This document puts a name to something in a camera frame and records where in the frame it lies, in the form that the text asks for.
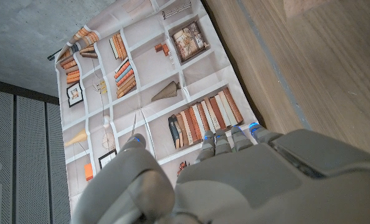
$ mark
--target concrete ceiling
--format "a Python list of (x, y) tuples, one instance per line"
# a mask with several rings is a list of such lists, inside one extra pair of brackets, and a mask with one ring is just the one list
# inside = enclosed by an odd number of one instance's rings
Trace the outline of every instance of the concrete ceiling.
[(58, 96), (47, 57), (115, 0), (0, 0), (0, 82)]

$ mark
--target wooden floor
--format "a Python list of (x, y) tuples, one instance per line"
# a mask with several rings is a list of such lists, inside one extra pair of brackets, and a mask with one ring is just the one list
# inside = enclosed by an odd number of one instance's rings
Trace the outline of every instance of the wooden floor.
[(268, 129), (287, 133), (303, 125), (259, 38), (312, 130), (370, 152), (370, 0), (332, 0), (291, 18), (283, 0), (206, 3)]

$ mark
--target gray fabric wall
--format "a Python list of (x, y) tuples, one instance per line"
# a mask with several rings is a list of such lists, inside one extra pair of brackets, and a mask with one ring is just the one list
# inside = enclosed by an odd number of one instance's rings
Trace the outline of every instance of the gray fabric wall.
[(69, 223), (58, 105), (0, 92), (2, 223)]

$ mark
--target gray wall panel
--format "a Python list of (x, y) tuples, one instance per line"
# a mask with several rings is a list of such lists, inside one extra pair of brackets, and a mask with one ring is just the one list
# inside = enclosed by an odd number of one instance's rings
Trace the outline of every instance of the gray wall panel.
[(50, 223), (44, 102), (17, 97), (16, 223)]
[(12, 222), (13, 95), (0, 92), (0, 184), (2, 223)]
[(69, 190), (58, 105), (47, 103), (50, 185), (54, 223), (70, 223)]

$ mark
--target framed picture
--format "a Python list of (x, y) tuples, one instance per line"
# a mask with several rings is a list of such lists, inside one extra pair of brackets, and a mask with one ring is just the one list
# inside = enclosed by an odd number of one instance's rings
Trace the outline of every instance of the framed picture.
[(79, 82), (68, 87), (66, 92), (67, 97), (69, 98), (69, 108), (84, 100), (83, 90), (81, 89)]
[(106, 153), (105, 155), (99, 157), (99, 166), (100, 169), (104, 168), (108, 162), (110, 162), (114, 157), (116, 157), (116, 149)]

